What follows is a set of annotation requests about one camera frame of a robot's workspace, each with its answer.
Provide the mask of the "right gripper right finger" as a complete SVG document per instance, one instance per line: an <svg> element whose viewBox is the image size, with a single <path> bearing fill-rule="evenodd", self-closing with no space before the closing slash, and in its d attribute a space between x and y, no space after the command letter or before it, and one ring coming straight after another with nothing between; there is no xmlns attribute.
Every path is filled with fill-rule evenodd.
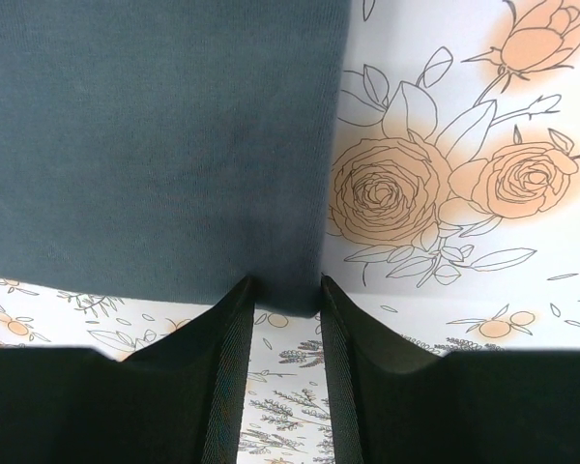
<svg viewBox="0 0 580 464"><path fill-rule="evenodd" d="M437 356L321 281L339 463L580 463L580 350Z"/></svg>

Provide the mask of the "dark blue-grey t-shirt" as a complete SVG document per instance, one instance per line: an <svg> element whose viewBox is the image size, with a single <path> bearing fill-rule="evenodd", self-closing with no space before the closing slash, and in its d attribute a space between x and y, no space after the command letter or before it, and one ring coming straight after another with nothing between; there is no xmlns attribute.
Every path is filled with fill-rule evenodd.
<svg viewBox="0 0 580 464"><path fill-rule="evenodd" d="M320 299L346 1L0 1L0 277Z"/></svg>

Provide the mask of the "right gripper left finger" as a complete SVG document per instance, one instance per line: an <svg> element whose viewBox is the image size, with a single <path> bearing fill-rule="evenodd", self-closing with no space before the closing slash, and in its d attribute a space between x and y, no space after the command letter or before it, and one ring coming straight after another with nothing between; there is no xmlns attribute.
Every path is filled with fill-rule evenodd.
<svg viewBox="0 0 580 464"><path fill-rule="evenodd" d="M233 463L255 285L117 362L89 348L0 348L0 463Z"/></svg>

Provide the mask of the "floral patterned table mat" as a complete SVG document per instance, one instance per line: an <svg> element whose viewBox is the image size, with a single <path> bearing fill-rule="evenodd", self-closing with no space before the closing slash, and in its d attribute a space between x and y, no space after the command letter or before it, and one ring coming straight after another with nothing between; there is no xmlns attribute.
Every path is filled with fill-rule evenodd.
<svg viewBox="0 0 580 464"><path fill-rule="evenodd" d="M580 1L346 2L318 309L266 308L247 277L233 463L339 463L324 277L437 356L580 350ZM0 277L0 348L120 362L233 287L199 304Z"/></svg>

